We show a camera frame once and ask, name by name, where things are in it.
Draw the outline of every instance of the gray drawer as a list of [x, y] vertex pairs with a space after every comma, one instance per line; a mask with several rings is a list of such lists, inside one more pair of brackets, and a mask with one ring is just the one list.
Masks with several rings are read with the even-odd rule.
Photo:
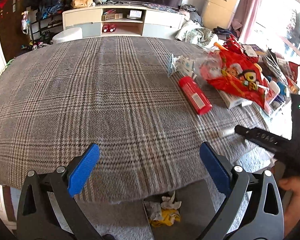
[[67, 26], [66, 29], [80, 27], [82, 29], [82, 37], [93, 37], [101, 35], [101, 23], [84, 23]]
[[175, 40], [178, 31], [179, 30], [177, 28], [145, 23], [143, 26], [142, 36]]

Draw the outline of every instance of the brown door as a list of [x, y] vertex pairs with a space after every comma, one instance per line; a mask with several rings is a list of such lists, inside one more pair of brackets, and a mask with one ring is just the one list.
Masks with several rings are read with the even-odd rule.
[[7, 0], [0, 8], [0, 43], [7, 62], [19, 56], [21, 45], [27, 46], [30, 41], [21, 30], [21, 13], [26, 10], [22, 1]]

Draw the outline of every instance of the pink curtain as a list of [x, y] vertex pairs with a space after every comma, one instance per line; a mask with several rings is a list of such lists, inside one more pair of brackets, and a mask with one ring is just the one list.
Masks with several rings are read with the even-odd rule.
[[240, 0], [239, 2], [234, 19], [243, 25], [240, 35], [240, 42], [242, 43], [247, 41], [252, 31], [260, 3], [261, 0]]

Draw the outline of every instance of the white stool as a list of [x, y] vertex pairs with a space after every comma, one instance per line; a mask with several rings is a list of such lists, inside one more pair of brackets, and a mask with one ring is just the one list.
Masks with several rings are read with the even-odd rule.
[[82, 29], [80, 27], [70, 28], [58, 33], [52, 38], [52, 43], [57, 44], [65, 41], [75, 41], [82, 39]]

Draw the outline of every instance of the table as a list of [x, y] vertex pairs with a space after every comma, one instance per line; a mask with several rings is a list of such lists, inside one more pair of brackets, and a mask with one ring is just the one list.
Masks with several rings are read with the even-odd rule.
[[100, 161], [79, 199], [116, 203], [180, 188], [207, 176], [199, 147], [209, 141], [231, 162], [255, 149], [218, 130], [267, 125], [254, 106], [226, 109], [217, 91], [198, 116], [167, 77], [171, 53], [202, 49], [181, 41], [99, 37], [17, 57], [0, 78], [0, 183], [21, 188], [27, 171], [52, 172], [92, 142]]

